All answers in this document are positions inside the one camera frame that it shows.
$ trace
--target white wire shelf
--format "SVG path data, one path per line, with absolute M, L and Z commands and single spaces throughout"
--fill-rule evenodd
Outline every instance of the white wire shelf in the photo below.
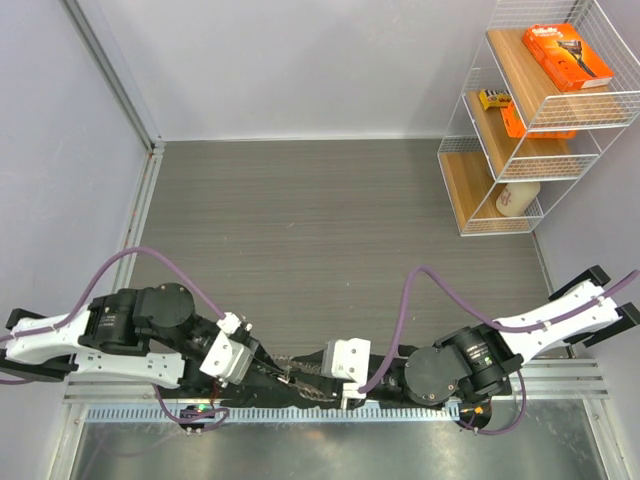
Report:
M 565 139 L 510 138 L 499 109 L 485 111 L 478 92 L 466 92 L 462 101 L 498 182 L 577 179 L 600 155 L 588 136 L 584 138 L 593 153 L 574 153 Z
M 498 212 L 502 186 L 491 177 L 477 137 L 445 137 L 438 160 L 461 235 L 527 233 L 542 219 L 537 199 L 521 217 Z
M 571 23 L 614 71 L 606 87 L 558 91 L 521 41 L 534 24 Z M 628 126 L 640 112 L 640 63 L 595 0 L 499 0 L 487 39 L 530 131 Z

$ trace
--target orange product box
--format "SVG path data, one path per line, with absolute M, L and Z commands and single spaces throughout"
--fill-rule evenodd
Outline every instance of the orange product box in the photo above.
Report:
M 520 120 L 518 110 L 513 101 L 509 102 L 507 108 L 501 108 L 502 122 L 507 130 L 507 135 L 511 138 L 522 138 L 527 134 L 524 123 Z M 527 138 L 574 138 L 578 132 L 571 130 L 568 132 L 532 132 L 527 134 Z
M 569 23 L 534 25 L 522 41 L 561 92 L 600 87 L 613 78 L 613 71 Z

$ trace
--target white bottle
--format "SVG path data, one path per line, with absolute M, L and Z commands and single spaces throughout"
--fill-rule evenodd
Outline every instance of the white bottle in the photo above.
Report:
M 505 217 L 520 217 L 539 191 L 540 182 L 508 183 L 496 200 L 496 208 Z

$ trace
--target white wall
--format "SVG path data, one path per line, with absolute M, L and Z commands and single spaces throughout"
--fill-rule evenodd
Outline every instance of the white wall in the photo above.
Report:
M 640 3 L 601 0 L 601 5 L 636 55 L 640 54 Z M 536 229 L 554 286 L 600 264 L 614 280 L 640 268 L 640 121 L 624 132 L 605 156 Z M 640 281 L 616 300 L 640 307 Z M 594 346 L 616 410 L 625 419 L 627 444 L 640 474 L 640 327 Z
M 90 2 L 165 140 L 442 135 L 495 4 Z
M 3 2 L 0 38 L 4 326 L 14 307 L 77 301 L 120 246 L 145 152 L 58 1 Z M 46 478 L 63 392 L 0 386 L 0 477 Z

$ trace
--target wooden shelf board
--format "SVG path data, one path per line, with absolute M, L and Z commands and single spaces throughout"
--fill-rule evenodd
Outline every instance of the wooden shelf board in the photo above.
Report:
M 478 92 L 468 92 L 467 102 L 471 113 L 487 149 L 489 161 L 493 165 L 493 171 L 500 175 L 509 158 L 520 142 L 519 138 L 511 138 L 502 121 L 499 108 L 485 110 L 478 98 Z M 554 155 L 571 155 L 567 141 L 560 138 L 528 138 L 522 142 L 517 152 L 519 157 L 548 157 Z M 549 163 L 549 174 L 552 173 L 553 164 Z M 540 167 L 532 172 L 533 177 L 544 176 Z
M 579 110 L 577 117 L 581 122 L 589 120 L 585 118 L 586 114 L 593 116 L 594 121 L 601 121 L 603 124 L 616 124 L 627 120 L 624 110 L 620 108 L 613 96 L 571 98 L 576 94 L 606 93 L 609 92 L 607 86 L 560 92 L 522 42 L 524 32 L 524 29 L 489 30 L 487 38 L 507 76 L 512 89 L 511 93 L 515 95 L 518 106 L 523 110 L 520 114 L 525 125 L 530 125 L 544 99 L 551 95 L 567 97 L 565 113 L 567 125 L 572 121 L 572 106 L 576 111 Z
M 493 187 L 493 178 L 487 170 L 487 159 L 482 152 L 443 153 L 440 154 L 440 162 L 458 226 L 462 231 L 478 205 Z M 496 209 L 499 191 L 499 187 L 494 189 L 489 200 L 474 218 L 505 218 Z

